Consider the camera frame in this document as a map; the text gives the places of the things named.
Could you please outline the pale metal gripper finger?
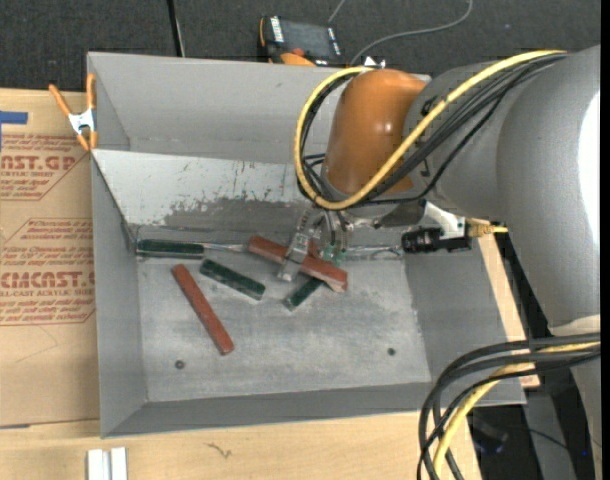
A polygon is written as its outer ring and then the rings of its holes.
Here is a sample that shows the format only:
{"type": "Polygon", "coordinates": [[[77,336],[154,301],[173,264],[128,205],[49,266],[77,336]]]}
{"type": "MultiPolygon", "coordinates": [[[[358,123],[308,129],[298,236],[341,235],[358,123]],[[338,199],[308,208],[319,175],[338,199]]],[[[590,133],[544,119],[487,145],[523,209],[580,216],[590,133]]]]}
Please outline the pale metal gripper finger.
{"type": "Polygon", "coordinates": [[[295,234],[292,238],[285,260],[278,271],[281,280],[294,280],[302,263],[302,235],[295,234]]]}
{"type": "Polygon", "coordinates": [[[309,236],[294,236],[287,254],[287,281],[292,282],[300,271],[309,250],[309,236]]]}

